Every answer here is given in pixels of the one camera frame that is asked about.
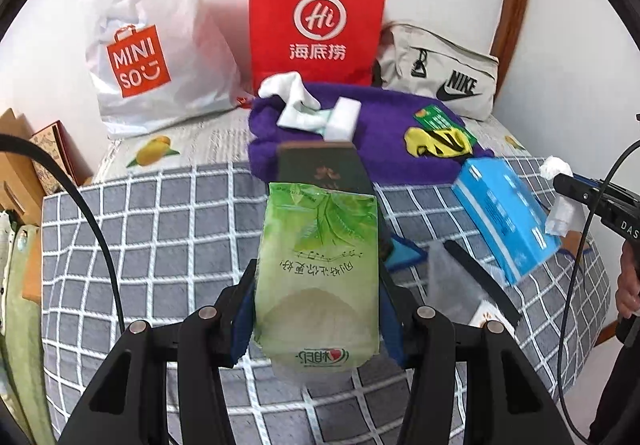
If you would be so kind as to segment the person right hand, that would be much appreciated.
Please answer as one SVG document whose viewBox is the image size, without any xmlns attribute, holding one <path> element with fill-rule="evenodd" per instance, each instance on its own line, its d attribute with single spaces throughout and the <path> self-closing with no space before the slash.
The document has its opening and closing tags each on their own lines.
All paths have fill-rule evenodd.
<svg viewBox="0 0 640 445">
<path fill-rule="evenodd" d="M 617 278 L 615 304 L 618 315 L 625 319 L 639 312 L 640 283 L 636 272 L 634 248 L 625 241 L 620 256 L 620 275 Z"/>
</svg>

